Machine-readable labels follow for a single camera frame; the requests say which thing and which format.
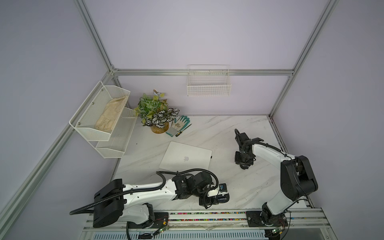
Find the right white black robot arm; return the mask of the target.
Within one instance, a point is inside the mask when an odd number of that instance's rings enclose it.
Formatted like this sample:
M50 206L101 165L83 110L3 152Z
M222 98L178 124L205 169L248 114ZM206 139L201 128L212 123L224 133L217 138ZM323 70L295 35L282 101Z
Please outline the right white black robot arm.
M241 169L249 169L257 158L262 158L280 171L281 189L263 204L261 211L247 212L249 226L286 227L288 222L284 218L288 209L319 188L309 159L287 154L265 143L261 138L250 139L246 133L240 133L237 129L235 140L239 145L239 150L235 153L235 163Z

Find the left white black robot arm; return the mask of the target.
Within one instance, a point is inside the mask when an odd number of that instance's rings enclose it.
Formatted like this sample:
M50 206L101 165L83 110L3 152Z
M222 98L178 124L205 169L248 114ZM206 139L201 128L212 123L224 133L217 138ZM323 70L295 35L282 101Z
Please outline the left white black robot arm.
M109 182L94 195L94 201L70 211L70 215L92 214L93 227L103 228L125 218L138 226L148 227L155 221L154 204L197 197L208 209L230 200L227 185L206 169L181 172L157 171L162 181L147 185L128 185L122 179Z

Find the white laptop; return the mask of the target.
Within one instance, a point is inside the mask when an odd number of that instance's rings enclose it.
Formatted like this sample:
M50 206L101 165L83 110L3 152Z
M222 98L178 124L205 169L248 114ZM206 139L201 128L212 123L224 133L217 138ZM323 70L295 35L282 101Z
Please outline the white laptop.
M171 172L208 169L212 150L170 142L159 168Z

